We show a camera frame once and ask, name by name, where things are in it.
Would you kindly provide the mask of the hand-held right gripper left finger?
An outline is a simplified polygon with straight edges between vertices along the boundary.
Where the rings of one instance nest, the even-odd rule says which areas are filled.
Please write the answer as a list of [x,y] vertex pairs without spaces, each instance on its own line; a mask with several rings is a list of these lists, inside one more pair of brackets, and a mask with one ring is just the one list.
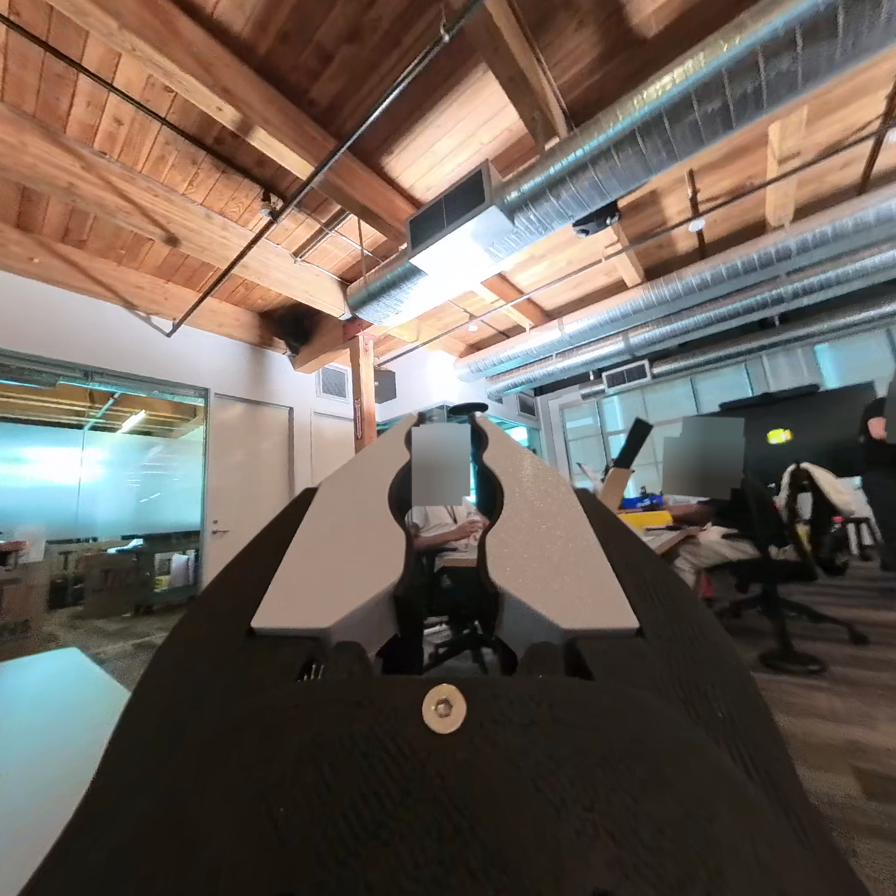
[[301,636],[374,655],[397,632],[392,591],[406,536],[389,492],[409,462],[409,415],[317,487],[258,609],[258,635]]

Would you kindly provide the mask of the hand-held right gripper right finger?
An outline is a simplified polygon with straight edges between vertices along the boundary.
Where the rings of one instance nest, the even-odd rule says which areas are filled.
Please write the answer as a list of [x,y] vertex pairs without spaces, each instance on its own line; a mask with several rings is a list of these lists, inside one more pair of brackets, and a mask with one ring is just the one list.
[[476,426],[500,506],[479,549],[498,639],[522,656],[534,644],[633,637],[637,617],[570,482],[487,417]]

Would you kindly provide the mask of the cardboard box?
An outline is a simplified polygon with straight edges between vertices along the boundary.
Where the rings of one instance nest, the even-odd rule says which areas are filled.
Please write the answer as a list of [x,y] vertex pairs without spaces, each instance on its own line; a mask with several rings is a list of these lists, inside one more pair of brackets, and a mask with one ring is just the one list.
[[618,512],[632,476],[631,469],[611,466],[597,492],[599,501],[612,512]]

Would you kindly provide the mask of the white door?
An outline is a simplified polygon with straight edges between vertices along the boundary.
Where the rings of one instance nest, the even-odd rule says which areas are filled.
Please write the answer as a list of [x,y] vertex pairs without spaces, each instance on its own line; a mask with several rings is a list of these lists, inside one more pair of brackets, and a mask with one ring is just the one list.
[[311,483],[320,484],[355,454],[352,419],[313,411],[310,423]]
[[292,409],[215,393],[210,402],[203,582],[214,577],[292,499]]

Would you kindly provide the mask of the black office chair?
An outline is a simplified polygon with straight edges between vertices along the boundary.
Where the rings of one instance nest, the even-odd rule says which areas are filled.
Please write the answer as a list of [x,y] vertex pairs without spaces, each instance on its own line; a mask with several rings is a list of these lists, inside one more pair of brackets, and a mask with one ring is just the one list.
[[518,659],[497,635],[498,592],[478,570],[477,559],[431,548],[417,553],[417,563],[423,576],[424,628],[431,629],[439,621],[449,631],[447,639],[435,643],[424,659],[423,672],[432,672],[468,654],[487,676],[485,651],[490,651],[500,673],[512,675]]
[[[870,519],[832,516],[834,508],[807,474],[799,470],[797,478],[797,492],[790,494],[783,510],[778,510],[790,534],[796,536],[798,545],[811,555],[818,569],[836,577],[845,574],[852,558],[879,559],[881,536],[871,508]],[[863,493],[852,479],[839,478]]]
[[844,575],[847,561],[840,562],[835,554],[825,550],[831,541],[840,538],[840,529],[831,527],[828,536],[822,538],[821,551],[814,552],[812,542],[804,540],[793,519],[797,509],[795,496],[789,497],[785,511],[780,512],[767,488],[754,481],[743,480],[741,494],[749,513],[749,524],[744,532],[727,534],[725,539],[748,541],[758,554],[722,565],[741,597],[730,600],[725,606],[714,607],[713,614],[718,620],[731,620],[740,618],[747,610],[756,609],[769,622],[774,641],[772,647],[758,655],[759,663],[783,675],[821,675],[827,670],[825,662],[798,650],[793,644],[788,629],[791,616],[815,624],[835,625],[843,629],[848,640],[857,646],[867,646],[870,640],[851,623],[784,598],[780,587],[815,582],[820,574]]

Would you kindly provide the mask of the white cloth on chair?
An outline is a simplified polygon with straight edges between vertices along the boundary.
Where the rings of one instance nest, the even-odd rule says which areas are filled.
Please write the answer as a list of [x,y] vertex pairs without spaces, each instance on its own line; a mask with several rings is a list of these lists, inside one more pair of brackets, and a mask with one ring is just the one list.
[[779,509],[783,510],[788,498],[791,497],[790,494],[797,492],[797,473],[799,470],[807,474],[814,486],[818,487],[820,493],[834,508],[832,516],[839,516],[845,520],[871,518],[870,508],[863,493],[853,487],[850,482],[840,479],[829,470],[811,463],[792,464],[786,468],[780,481],[777,496]]

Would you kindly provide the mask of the black partition panel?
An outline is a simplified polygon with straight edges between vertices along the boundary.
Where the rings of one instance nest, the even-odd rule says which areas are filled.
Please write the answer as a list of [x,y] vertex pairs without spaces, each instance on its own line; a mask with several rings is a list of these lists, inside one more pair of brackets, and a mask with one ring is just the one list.
[[813,464],[840,478],[859,476],[860,421],[876,397],[873,382],[831,390],[807,385],[731,401],[710,417],[744,420],[745,476],[778,487],[793,464]]

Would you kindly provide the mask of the wooden support post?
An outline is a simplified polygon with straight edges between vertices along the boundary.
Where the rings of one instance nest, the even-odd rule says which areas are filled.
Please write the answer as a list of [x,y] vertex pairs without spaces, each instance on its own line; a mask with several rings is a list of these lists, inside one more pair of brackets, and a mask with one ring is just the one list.
[[377,437],[374,337],[361,332],[350,343],[354,450],[358,454]]

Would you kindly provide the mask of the frosted glass wall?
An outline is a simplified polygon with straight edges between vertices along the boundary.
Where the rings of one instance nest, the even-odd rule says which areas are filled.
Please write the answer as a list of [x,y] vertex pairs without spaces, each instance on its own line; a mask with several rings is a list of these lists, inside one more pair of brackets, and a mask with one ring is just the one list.
[[199,588],[207,391],[2,353],[2,631]]

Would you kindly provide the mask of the grey duct vent box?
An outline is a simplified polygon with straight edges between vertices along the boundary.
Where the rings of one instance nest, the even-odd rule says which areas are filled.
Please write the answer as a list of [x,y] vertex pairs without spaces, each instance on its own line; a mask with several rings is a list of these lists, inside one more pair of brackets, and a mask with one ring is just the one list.
[[435,197],[407,223],[409,263],[431,277],[478,281],[499,270],[498,243],[513,232],[494,193],[501,178],[490,161]]

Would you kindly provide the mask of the large silver air duct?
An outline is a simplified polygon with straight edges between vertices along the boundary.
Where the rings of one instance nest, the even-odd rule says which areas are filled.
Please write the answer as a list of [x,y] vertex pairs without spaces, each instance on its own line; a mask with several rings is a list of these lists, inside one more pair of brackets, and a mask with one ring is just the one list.
[[[498,272],[554,232],[888,50],[894,34],[894,2],[755,4],[501,179],[494,196],[513,232],[498,243]],[[347,308],[391,327],[478,282],[420,272],[407,242],[351,285]]]

